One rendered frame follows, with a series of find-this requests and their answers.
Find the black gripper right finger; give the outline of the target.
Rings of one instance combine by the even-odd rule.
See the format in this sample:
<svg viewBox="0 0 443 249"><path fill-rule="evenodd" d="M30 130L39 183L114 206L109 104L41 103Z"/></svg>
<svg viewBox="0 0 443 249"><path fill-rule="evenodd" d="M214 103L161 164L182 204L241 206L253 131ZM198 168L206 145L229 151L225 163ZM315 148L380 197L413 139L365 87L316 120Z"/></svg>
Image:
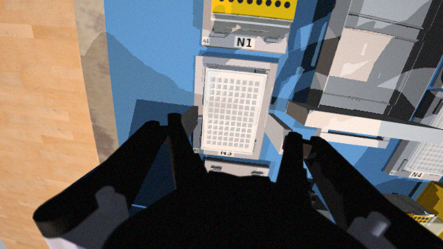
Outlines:
<svg viewBox="0 0 443 249"><path fill-rule="evenodd" d="M273 113L264 131L282 154L266 228L283 248L301 248L312 229L308 169L336 225L368 249L443 249L441 238L392 204L325 139L303 139Z"/></svg>

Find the yellow bin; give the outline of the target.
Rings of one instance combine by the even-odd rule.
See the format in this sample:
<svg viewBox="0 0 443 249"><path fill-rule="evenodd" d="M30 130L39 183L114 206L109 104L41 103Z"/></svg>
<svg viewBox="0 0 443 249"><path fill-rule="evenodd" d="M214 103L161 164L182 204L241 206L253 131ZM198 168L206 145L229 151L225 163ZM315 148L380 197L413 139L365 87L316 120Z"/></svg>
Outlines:
<svg viewBox="0 0 443 249"><path fill-rule="evenodd" d="M430 182L416 202L443 220L443 183Z"/></svg>

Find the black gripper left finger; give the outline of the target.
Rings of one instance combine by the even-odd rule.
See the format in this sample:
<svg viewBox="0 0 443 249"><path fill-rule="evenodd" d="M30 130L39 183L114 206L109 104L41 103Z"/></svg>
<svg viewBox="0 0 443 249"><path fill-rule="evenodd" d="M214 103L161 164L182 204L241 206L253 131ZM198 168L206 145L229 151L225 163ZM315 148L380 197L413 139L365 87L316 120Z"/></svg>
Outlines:
<svg viewBox="0 0 443 249"><path fill-rule="evenodd" d="M33 220L50 249L101 249L126 219L161 145L169 144L174 188L180 189L188 232L212 241L224 229L226 201L189 137L198 108L150 120L93 173L41 204Z"/></svg>

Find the blue bench mat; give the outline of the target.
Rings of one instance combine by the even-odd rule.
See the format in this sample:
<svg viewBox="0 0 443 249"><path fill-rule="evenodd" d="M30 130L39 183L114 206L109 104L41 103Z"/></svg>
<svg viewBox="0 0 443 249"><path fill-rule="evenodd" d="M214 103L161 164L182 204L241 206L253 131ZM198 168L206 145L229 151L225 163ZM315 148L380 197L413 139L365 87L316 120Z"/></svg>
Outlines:
<svg viewBox="0 0 443 249"><path fill-rule="evenodd" d="M204 0L104 0L111 91L119 147L150 120L168 125L195 100L196 55L278 63L269 113L310 140L317 127L287 115L288 101L306 103L335 0L297 0L286 53L204 47ZM384 172L402 139L385 149L328 143L384 194L414 201L430 182Z"/></svg>

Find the yellow plate with grid of black holes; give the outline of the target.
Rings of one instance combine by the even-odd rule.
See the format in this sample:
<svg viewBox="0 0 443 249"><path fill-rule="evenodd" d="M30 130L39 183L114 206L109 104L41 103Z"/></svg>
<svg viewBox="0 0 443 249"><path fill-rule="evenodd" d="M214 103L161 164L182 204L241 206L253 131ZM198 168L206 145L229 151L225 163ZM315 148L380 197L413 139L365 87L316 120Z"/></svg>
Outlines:
<svg viewBox="0 0 443 249"><path fill-rule="evenodd" d="M277 38L293 22L297 0L212 0L216 33Z"/></svg>

